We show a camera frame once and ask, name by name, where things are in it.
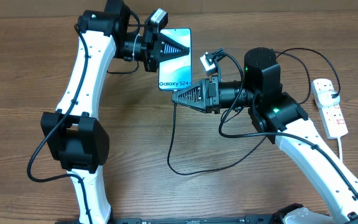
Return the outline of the blue Galaxy S24 smartphone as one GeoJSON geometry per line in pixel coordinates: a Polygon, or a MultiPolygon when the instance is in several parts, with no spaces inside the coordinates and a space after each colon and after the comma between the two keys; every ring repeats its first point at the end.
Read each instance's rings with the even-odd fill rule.
{"type": "Polygon", "coordinates": [[[190,28],[162,29],[165,34],[178,43],[189,47],[190,54],[159,63],[158,88],[162,91],[176,91],[192,84],[192,41],[190,28]]]}

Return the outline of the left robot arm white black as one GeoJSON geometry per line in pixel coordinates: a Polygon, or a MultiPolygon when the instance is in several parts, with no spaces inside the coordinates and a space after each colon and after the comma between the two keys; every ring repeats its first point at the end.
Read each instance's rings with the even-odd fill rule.
{"type": "Polygon", "coordinates": [[[69,84],[55,111],[42,115],[51,155],[73,181],[79,223],[108,223],[112,218],[103,180],[109,136],[99,122],[99,101],[112,60],[136,62],[157,73],[164,91],[191,85],[191,31],[169,29],[163,9],[130,31],[134,16],[122,1],[108,1],[103,11],[87,10],[78,18],[78,51],[69,84]]]}

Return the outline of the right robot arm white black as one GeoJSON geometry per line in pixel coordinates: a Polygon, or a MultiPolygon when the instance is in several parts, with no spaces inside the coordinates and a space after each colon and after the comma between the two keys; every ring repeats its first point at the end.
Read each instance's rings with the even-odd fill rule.
{"type": "Polygon", "coordinates": [[[225,56],[223,50],[204,54],[208,77],[174,91],[173,103],[216,114],[247,108],[255,135],[292,159],[329,209],[329,215],[322,215],[294,203],[265,223],[358,223],[358,178],[330,150],[301,104],[282,90],[277,53],[264,47],[249,50],[239,67],[241,79],[233,82],[221,78],[219,61],[225,56]]]}

